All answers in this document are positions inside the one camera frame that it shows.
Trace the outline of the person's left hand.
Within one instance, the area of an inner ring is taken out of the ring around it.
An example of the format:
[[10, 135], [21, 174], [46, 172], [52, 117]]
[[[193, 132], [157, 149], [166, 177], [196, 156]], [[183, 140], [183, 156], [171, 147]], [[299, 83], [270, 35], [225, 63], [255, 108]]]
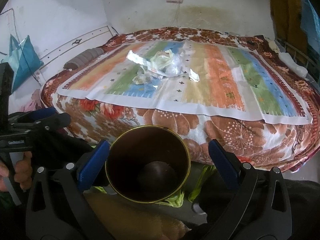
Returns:
[[[29, 189], [32, 184], [31, 175], [32, 175], [33, 169], [31, 167], [31, 158], [32, 158], [31, 152], [24, 152], [23, 159], [18, 161], [15, 166], [14, 181], [20, 184], [20, 187], [22, 190]], [[0, 167], [0, 174], [1, 174], [0, 191], [7, 192], [7, 187], [5, 186], [3, 179], [9, 176], [9, 170], [2, 162]]]

